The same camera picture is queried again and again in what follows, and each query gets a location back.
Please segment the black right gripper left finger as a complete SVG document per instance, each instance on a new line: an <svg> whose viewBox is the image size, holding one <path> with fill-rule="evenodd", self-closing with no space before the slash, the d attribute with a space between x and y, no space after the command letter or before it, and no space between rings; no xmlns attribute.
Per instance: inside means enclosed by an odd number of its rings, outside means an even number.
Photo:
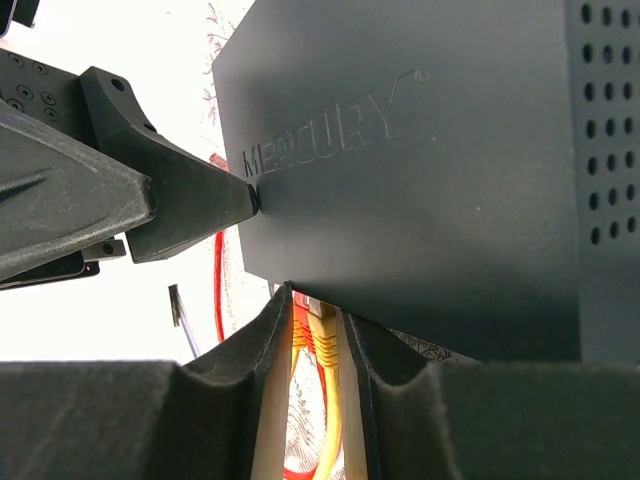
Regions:
<svg viewBox="0 0 640 480"><path fill-rule="evenodd" d="M159 423L160 478L282 478L292 330L284 284L249 324L175 371Z"/></svg>

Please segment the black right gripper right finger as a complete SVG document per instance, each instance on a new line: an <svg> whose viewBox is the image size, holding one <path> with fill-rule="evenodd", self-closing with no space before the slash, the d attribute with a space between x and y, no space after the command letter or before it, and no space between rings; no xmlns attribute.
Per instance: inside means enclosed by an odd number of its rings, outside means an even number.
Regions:
<svg viewBox="0 0 640 480"><path fill-rule="evenodd" d="M381 325L340 311L337 326L348 479L458 479L428 360Z"/></svg>

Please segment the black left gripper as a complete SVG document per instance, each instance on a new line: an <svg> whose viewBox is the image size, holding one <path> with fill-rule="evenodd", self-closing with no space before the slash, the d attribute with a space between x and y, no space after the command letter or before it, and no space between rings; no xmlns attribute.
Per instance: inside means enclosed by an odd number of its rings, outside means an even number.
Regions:
<svg viewBox="0 0 640 480"><path fill-rule="evenodd" d="M254 187L160 135L125 79L91 67L79 82L1 52L3 289L96 275L133 227L146 263L257 214Z"/></svg>

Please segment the dark grey network switch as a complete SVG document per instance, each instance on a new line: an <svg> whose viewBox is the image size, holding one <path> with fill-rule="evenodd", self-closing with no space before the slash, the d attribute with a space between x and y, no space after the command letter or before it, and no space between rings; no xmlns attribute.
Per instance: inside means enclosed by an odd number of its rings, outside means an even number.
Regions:
<svg viewBox="0 0 640 480"><path fill-rule="evenodd" d="M639 360L635 1L257 1L245 269L481 361Z"/></svg>

